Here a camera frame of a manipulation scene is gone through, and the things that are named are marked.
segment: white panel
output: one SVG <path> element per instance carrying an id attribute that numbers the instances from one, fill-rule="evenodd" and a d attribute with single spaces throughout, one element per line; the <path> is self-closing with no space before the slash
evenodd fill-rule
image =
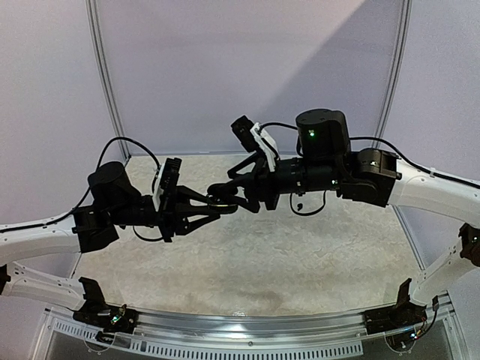
<path id="1" fill-rule="evenodd" d="M 385 138 L 421 164 L 480 179 L 480 3 L 414 1 Z M 412 208 L 403 213 L 425 263 L 458 239 L 461 223 Z M 473 359 L 480 359 L 480 274 L 451 288 Z"/>
<path id="2" fill-rule="evenodd" d="M 85 3 L 3 1 L 0 43 L 0 224 L 57 215 L 83 195 L 113 136 Z M 28 264 L 67 276 L 77 258 Z M 0 298 L 2 359 L 29 358 L 44 307 Z"/>
<path id="3" fill-rule="evenodd" d="M 374 133 L 401 1 L 99 1 L 128 136 L 157 153 L 237 152 L 246 114 L 293 123 L 311 108 Z M 272 130 L 281 151 L 296 136 Z"/>

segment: beige marbled surface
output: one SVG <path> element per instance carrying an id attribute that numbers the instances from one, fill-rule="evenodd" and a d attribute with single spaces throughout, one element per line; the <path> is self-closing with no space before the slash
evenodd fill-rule
<path id="1" fill-rule="evenodd" d="M 205 193 L 227 180 L 240 155 L 182 156 L 180 185 Z M 127 171 L 144 194 L 155 165 L 133 157 Z M 304 209 L 321 204 L 304 196 Z M 138 231 L 158 236 L 157 229 Z M 418 266 L 391 208 L 337 199 L 313 217 L 290 212 L 288 196 L 276 211 L 235 214 L 176 236 L 148 243 L 131 229 L 104 250 L 82 255 L 75 277 L 94 278 L 109 303 L 161 311 L 280 316 L 345 311 L 393 302 L 398 285 Z"/>

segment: white wall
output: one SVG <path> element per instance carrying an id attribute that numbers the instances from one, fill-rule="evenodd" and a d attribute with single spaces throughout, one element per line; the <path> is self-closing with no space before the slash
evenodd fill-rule
<path id="1" fill-rule="evenodd" d="M 414 1 L 400 80 L 385 138 L 420 164 L 480 179 L 480 3 Z M 431 264 L 458 239 L 456 220 L 403 213 Z M 480 359 L 480 274 L 450 290 L 470 355 Z"/>
<path id="2" fill-rule="evenodd" d="M 113 129 L 84 1 L 3 1 L 0 224 L 69 210 Z M 119 158 L 112 147 L 109 157 Z M 77 256 L 29 265 L 69 275 Z M 0 297 L 0 358 L 29 356 L 45 304 Z"/>
<path id="3" fill-rule="evenodd" d="M 99 1 L 125 133 L 157 153 L 240 152 L 239 116 L 293 123 L 328 107 L 373 135 L 401 3 Z M 294 152 L 296 136 L 271 133 Z"/>

